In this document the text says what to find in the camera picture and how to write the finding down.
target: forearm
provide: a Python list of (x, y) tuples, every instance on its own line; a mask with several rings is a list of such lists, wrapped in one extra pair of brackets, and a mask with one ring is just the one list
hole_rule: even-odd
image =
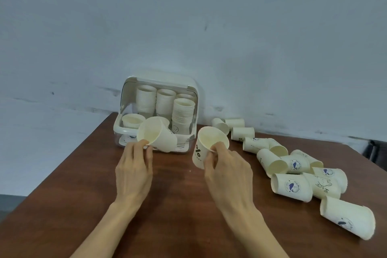
[(138, 211), (133, 204), (112, 203), (99, 224), (70, 258), (110, 258)]
[(225, 219), (251, 257), (288, 258), (255, 207)]

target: hand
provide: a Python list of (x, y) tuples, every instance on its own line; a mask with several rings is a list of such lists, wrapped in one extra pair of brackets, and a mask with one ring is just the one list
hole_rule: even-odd
[(144, 160), (144, 145), (147, 140), (126, 145), (121, 159), (116, 167), (117, 197), (115, 203), (141, 206), (151, 188), (153, 168), (153, 147), (146, 149)]
[(250, 164), (224, 143), (211, 147), (204, 160), (204, 177), (216, 206), (226, 221), (256, 210), (253, 203), (253, 171)]

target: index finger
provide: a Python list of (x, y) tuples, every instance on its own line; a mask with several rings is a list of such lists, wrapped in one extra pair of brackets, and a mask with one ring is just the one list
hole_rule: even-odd
[(223, 142), (217, 142), (211, 146), (211, 150), (218, 154), (218, 160), (225, 159), (229, 154)]
[(144, 162), (144, 146), (149, 144), (148, 140), (142, 139), (134, 144), (133, 162)]

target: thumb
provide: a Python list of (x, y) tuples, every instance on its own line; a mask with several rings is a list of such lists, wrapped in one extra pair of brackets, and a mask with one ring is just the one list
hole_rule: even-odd
[(212, 173), (214, 171), (214, 161), (215, 161), (214, 154), (211, 151), (209, 151), (207, 153), (206, 158), (204, 159), (204, 174), (205, 175)]
[(148, 168), (148, 173), (153, 174), (153, 147), (148, 146), (145, 152), (145, 165)]

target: tabletop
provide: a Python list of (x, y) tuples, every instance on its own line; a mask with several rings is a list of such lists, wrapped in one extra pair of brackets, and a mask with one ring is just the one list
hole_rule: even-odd
[[(116, 196), (114, 168), (123, 148), (113, 140), (113, 113), (0, 223), (0, 256), (67, 258), (94, 229)], [(369, 207), (375, 235), (363, 241), (320, 216), (320, 200), (276, 195), (255, 154), (230, 140), (254, 172), (254, 204), (290, 257), (385, 257), (387, 173), (346, 145), (269, 136), (300, 149), (325, 167), (341, 168), (341, 199)], [(114, 257), (247, 257), (216, 208), (204, 171), (186, 154), (155, 152), (148, 197), (129, 224)]]

